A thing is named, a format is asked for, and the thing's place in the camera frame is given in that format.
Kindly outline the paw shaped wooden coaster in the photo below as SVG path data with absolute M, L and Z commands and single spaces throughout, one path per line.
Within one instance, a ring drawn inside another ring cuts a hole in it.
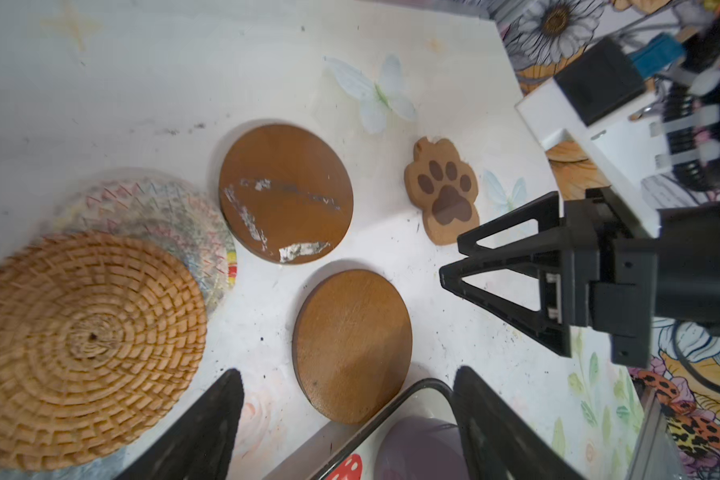
M 404 183 L 434 244 L 453 244 L 480 225 L 477 177 L 450 140 L 420 138 L 413 146 L 413 161 L 404 170 Z

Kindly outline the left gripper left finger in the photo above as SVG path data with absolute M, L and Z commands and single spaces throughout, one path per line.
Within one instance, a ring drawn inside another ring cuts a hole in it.
M 213 385 L 120 479 L 224 479 L 232 460 L 244 387 L 236 369 Z

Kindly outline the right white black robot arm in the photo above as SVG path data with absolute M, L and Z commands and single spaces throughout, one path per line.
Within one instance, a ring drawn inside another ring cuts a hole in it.
M 656 318 L 720 338 L 720 202 L 660 209 L 641 192 L 664 172 L 695 191 L 720 185 L 720 16 L 678 59 L 662 50 L 601 40 L 517 105 L 541 146 L 575 141 L 609 184 L 462 234 L 445 290 L 563 357 L 574 327 L 609 335 L 612 361 L 633 367 L 648 364 Z

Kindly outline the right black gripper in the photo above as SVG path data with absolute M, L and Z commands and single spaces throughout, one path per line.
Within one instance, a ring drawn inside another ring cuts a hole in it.
M 467 257 L 439 270 L 442 288 L 493 314 L 551 352 L 569 357 L 571 329 L 609 335 L 616 364 L 648 362 L 652 323 L 689 322 L 720 336 L 720 202 L 660 211 L 650 238 L 609 190 L 566 204 L 552 191 L 457 239 L 465 256 L 491 250 L 480 241 L 509 234 L 555 238 L 532 257 Z M 539 305 L 528 309 L 466 279 L 511 270 L 538 281 Z

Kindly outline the grey woven round coaster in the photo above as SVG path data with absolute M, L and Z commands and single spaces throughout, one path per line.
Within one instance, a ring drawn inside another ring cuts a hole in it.
M 30 472 L 0 468 L 0 480 L 102 480 L 114 479 L 123 470 L 126 449 L 83 465 L 52 471 Z

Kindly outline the plain wooden round coaster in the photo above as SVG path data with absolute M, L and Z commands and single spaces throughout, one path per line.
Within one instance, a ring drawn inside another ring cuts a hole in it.
M 320 282 L 297 315 L 292 357 L 297 382 L 326 418 L 363 424 L 401 390 L 413 333 L 396 288 L 369 270 Z

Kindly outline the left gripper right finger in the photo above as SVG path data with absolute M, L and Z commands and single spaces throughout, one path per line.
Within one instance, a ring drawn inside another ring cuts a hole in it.
M 455 376 L 452 408 L 471 479 L 579 479 L 469 366 Z

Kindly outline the multicolour woven round coaster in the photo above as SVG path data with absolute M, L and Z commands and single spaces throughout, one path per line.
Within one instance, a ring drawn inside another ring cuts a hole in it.
M 235 243 L 219 208 L 193 185 L 161 174 L 90 182 L 39 227 L 44 238 L 100 232 L 145 240 L 178 258 L 214 312 L 237 276 Z

